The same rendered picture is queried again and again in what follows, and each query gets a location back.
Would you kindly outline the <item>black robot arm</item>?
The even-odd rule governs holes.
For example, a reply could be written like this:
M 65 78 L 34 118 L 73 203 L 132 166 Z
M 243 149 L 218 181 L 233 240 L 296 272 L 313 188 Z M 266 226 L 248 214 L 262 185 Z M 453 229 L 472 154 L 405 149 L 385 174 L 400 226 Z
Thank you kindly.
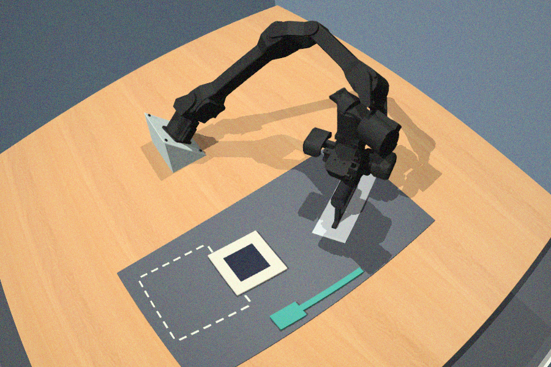
M 206 123 L 225 110 L 226 96 L 271 60 L 318 44 L 345 74 L 358 97 L 345 87 L 329 95 L 337 104 L 337 127 L 359 139 L 381 157 L 397 147 L 402 126 L 388 117 L 389 84 L 383 76 L 360 61 L 329 30 L 317 21 L 275 21 L 260 35 L 256 46 L 213 82 L 199 85 L 176 98 L 173 117 L 162 128 L 177 143 L 191 144 L 199 122 Z M 367 109 L 370 108 L 370 110 Z M 324 167 L 331 177 L 344 182 L 359 179 L 364 154 L 357 144 L 346 146 L 336 140 Z

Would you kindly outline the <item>cream square tile with dark top patch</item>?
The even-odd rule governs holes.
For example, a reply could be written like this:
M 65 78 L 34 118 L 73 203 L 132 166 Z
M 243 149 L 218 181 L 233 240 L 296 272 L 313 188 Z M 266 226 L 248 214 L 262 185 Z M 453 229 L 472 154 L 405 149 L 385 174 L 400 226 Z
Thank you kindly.
M 237 296 L 287 270 L 257 231 L 208 257 Z

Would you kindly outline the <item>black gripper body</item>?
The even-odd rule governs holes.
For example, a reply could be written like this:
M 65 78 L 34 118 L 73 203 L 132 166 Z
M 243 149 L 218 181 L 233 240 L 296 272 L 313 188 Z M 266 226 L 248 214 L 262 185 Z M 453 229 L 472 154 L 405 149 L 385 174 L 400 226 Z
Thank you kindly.
M 329 140 L 331 136 L 332 132 L 316 127 L 313 128 L 304 141 L 303 152 L 307 155 L 318 157 L 321 154 L 321 149 L 324 148 L 324 158 L 329 158 L 336 143 Z M 359 145 L 364 154 L 364 161 L 362 162 L 364 169 L 371 170 L 371 175 L 376 178 L 389 179 L 397 160 L 395 153 L 392 152 L 386 157 L 381 157 L 372 149 L 366 149 L 366 144 L 359 139 L 358 135 L 343 134 L 338 128 L 334 139 L 343 142 L 346 146 L 352 146 L 352 144 Z

